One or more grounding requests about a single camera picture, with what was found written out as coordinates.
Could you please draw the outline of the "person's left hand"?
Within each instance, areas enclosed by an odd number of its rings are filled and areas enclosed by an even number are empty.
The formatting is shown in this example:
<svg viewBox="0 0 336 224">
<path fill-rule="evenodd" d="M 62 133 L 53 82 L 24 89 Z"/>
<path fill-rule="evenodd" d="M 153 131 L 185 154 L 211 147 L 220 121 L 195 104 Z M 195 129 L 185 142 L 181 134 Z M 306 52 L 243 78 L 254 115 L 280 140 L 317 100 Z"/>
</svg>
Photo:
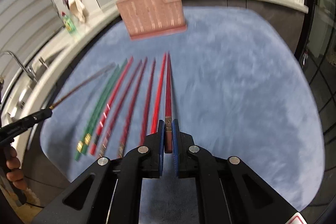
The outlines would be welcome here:
<svg viewBox="0 0 336 224">
<path fill-rule="evenodd" d="M 13 185 L 19 190 L 26 190 L 27 183 L 25 182 L 25 176 L 21 170 L 21 162 L 17 158 L 17 151 L 12 146 L 5 148 L 6 151 L 6 166 L 9 171 L 6 177 Z"/>
</svg>

